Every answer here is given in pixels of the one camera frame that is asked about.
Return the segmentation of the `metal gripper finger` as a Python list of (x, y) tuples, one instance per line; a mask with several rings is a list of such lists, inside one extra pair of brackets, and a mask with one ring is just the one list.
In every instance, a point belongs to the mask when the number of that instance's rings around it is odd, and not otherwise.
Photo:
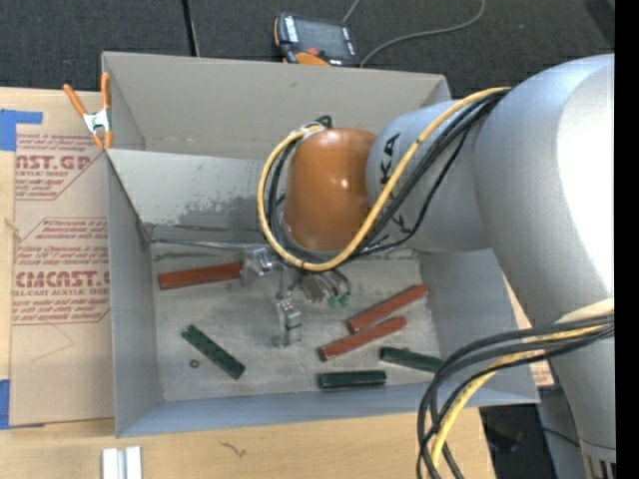
[(302, 313), (290, 299), (279, 299), (276, 304), (279, 333), (274, 344), (279, 348), (288, 347), (303, 339)]
[(259, 278), (274, 272), (280, 260), (269, 247), (248, 248), (243, 252), (240, 281), (244, 287), (251, 287)]

